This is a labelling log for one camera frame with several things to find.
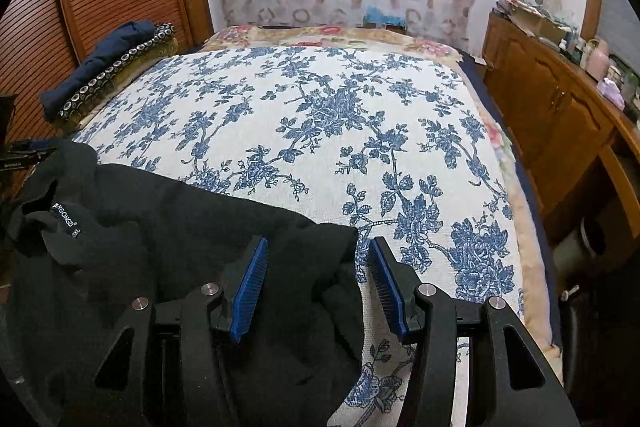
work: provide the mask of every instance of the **white and blue floral bedspread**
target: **white and blue floral bedspread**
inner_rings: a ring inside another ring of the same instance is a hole
[[[101,162],[358,228],[360,380],[329,425],[396,425],[414,349],[390,334],[365,266],[382,235],[450,295],[502,295],[522,272],[502,173],[460,77],[430,60],[338,48],[242,48],[167,58],[77,136]],[[468,343],[453,426],[464,425]]]

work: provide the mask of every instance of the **bed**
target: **bed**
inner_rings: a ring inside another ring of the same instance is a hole
[[[378,235],[452,296],[502,295],[561,378],[535,197],[468,55],[386,30],[235,26],[158,62],[74,139],[100,162],[357,227],[362,373],[328,425],[396,425],[406,392],[414,349],[366,264]],[[467,382],[460,339],[453,426]]]

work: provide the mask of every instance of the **trash can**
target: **trash can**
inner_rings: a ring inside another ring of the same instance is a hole
[[[604,231],[592,217],[583,217],[580,225],[554,250],[554,265],[558,278],[568,287],[591,279],[594,259],[606,249]]]

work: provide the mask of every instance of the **stack of folded blankets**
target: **stack of folded blankets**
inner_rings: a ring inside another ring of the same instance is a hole
[[[68,79],[41,93],[45,120],[65,133],[84,128],[143,71],[175,55],[174,33],[170,23],[131,21],[119,26],[95,45]]]

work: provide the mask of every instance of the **pink bottle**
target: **pink bottle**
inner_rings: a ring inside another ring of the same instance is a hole
[[[609,71],[609,45],[606,41],[600,41],[587,60],[585,68],[597,81],[601,81]]]

